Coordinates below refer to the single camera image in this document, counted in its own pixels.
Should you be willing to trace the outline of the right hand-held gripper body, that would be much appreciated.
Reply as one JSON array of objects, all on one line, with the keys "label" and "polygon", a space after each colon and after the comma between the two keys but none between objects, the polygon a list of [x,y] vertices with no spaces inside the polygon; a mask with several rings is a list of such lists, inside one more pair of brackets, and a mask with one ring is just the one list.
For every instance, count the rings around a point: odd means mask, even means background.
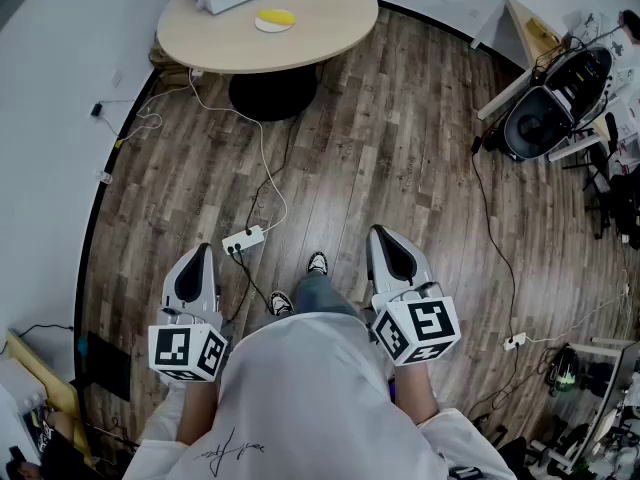
[{"label": "right hand-held gripper body", "polygon": [[372,306],[371,331],[396,366],[433,361],[460,340],[453,299],[437,282],[376,294]]}]

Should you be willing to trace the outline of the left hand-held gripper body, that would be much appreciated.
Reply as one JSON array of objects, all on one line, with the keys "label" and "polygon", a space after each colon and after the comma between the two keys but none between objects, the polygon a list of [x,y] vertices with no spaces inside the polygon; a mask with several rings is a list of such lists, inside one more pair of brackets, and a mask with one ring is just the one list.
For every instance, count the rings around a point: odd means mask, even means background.
[{"label": "left hand-held gripper body", "polygon": [[214,382],[228,341],[219,312],[192,313],[164,307],[148,328],[149,368],[184,382]]}]

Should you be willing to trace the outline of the white round plate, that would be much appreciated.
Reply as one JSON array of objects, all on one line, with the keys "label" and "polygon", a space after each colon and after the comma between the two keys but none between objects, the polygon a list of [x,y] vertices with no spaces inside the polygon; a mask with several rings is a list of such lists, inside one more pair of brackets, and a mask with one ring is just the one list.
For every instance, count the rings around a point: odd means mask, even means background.
[{"label": "white round plate", "polygon": [[260,30],[262,32],[265,32],[265,33],[284,32],[284,31],[289,30],[290,28],[292,28],[294,26],[294,25],[291,25],[291,26],[274,25],[274,24],[271,24],[271,23],[268,23],[268,22],[265,22],[265,21],[261,20],[258,17],[258,14],[257,14],[257,16],[255,18],[254,25],[258,30]]}]

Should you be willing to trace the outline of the yellow banana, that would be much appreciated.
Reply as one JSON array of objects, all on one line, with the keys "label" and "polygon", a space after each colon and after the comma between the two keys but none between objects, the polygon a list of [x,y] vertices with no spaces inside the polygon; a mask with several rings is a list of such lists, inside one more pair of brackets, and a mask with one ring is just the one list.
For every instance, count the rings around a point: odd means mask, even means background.
[{"label": "yellow banana", "polygon": [[282,9],[261,10],[258,17],[265,22],[280,26],[291,26],[296,23],[296,16]]}]

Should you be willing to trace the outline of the person's left forearm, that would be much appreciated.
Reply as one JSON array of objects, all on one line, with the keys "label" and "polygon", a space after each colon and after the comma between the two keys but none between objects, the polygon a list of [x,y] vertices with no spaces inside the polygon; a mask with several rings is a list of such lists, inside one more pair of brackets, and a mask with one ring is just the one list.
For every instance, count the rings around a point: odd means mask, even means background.
[{"label": "person's left forearm", "polygon": [[207,434],[213,426],[217,407],[216,383],[188,383],[176,441],[191,446]]}]

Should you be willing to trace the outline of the person's right forearm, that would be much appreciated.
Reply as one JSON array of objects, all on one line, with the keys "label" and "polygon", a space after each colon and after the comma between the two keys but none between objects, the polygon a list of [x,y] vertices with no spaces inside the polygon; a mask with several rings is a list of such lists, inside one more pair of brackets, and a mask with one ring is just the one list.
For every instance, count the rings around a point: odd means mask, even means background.
[{"label": "person's right forearm", "polygon": [[426,362],[395,368],[395,403],[416,425],[439,412]]}]

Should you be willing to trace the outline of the long white power strip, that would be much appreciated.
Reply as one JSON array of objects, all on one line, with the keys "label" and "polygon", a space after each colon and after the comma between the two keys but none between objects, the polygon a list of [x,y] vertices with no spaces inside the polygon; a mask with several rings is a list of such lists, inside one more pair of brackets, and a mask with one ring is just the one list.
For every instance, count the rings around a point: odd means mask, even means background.
[{"label": "long white power strip", "polygon": [[244,251],[265,240],[265,234],[258,225],[249,229],[243,229],[234,235],[228,236],[222,240],[222,247],[227,255]]}]

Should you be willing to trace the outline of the person's grey trousers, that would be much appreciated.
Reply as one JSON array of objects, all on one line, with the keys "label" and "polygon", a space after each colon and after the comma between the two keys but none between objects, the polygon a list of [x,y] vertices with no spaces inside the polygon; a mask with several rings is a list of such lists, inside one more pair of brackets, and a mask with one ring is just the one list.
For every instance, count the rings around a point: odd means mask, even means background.
[{"label": "person's grey trousers", "polygon": [[329,277],[320,271],[311,271],[299,280],[293,303],[300,314],[326,312],[358,316],[350,302],[333,287]]}]

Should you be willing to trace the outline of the person's left sneaker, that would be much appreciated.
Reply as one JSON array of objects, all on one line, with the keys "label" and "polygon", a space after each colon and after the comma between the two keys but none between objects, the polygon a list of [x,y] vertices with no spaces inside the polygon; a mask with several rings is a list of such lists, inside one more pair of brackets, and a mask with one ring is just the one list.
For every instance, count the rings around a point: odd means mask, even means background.
[{"label": "person's left sneaker", "polygon": [[269,299],[269,311],[273,316],[281,317],[294,313],[294,307],[286,293],[273,291]]}]

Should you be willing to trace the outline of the black flat panel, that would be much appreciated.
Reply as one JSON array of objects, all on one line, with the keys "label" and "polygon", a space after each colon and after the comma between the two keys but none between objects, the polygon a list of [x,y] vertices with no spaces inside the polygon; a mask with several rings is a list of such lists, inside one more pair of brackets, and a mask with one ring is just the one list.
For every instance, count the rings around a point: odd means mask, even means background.
[{"label": "black flat panel", "polygon": [[97,384],[123,401],[130,401],[130,354],[89,332],[85,358],[85,370],[78,379],[81,389]]}]

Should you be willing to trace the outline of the person's white shirt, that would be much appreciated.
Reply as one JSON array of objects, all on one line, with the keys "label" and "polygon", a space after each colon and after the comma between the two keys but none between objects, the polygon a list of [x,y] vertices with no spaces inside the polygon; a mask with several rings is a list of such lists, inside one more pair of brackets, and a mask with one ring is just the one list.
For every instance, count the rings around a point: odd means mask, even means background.
[{"label": "person's white shirt", "polygon": [[176,441],[188,383],[172,383],[123,480],[516,480],[459,411],[416,425],[396,405],[353,316],[297,314],[243,339],[216,383],[213,426],[191,446]]}]

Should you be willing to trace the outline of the light wooden shelf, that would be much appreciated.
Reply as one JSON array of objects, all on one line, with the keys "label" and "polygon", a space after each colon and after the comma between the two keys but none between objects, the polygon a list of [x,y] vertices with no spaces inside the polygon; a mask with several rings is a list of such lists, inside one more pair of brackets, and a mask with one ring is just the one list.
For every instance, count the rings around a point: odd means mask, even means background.
[{"label": "light wooden shelf", "polygon": [[44,385],[47,394],[47,403],[54,409],[66,413],[75,420],[74,446],[83,454],[85,464],[90,468],[94,468],[91,450],[84,430],[76,388],[69,382],[61,380],[16,333],[9,331],[7,341],[9,356],[20,362],[23,367]]}]

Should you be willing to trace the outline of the grey black equipment case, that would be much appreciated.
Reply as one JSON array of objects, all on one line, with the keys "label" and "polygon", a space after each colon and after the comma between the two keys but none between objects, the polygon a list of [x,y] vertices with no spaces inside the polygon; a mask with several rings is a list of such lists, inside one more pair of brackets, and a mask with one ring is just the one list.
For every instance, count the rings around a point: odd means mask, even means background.
[{"label": "grey black equipment case", "polygon": [[586,128],[612,99],[613,67],[613,55],[603,46],[562,56],[502,119],[500,151],[516,161],[537,159]]}]

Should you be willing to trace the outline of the white framed wooden desk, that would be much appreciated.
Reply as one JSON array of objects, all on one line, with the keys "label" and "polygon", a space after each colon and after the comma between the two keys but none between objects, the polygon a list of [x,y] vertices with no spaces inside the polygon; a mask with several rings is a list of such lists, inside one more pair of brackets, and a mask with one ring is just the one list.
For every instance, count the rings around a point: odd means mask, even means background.
[{"label": "white framed wooden desk", "polygon": [[523,90],[536,65],[553,60],[560,52],[560,34],[518,0],[501,0],[473,37],[470,44],[472,49],[477,49],[482,44],[489,45],[491,32],[494,32],[494,38],[497,37],[503,16],[506,16],[506,20],[516,31],[516,45],[523,51],[526,64],[518,78],[477,111],[480,121],[484,121]]}]

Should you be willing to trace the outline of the black table pedestal base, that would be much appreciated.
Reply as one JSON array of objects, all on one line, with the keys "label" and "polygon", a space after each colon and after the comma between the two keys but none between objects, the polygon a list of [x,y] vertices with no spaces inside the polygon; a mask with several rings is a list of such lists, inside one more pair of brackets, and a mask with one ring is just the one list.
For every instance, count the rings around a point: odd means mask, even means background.
[{"label": "black table pedestal base", "polygon": [[318,86],[316,64],[282,71],[235,74],[229,84],[233,107],[257,121],[280,121],[302,113]]}]

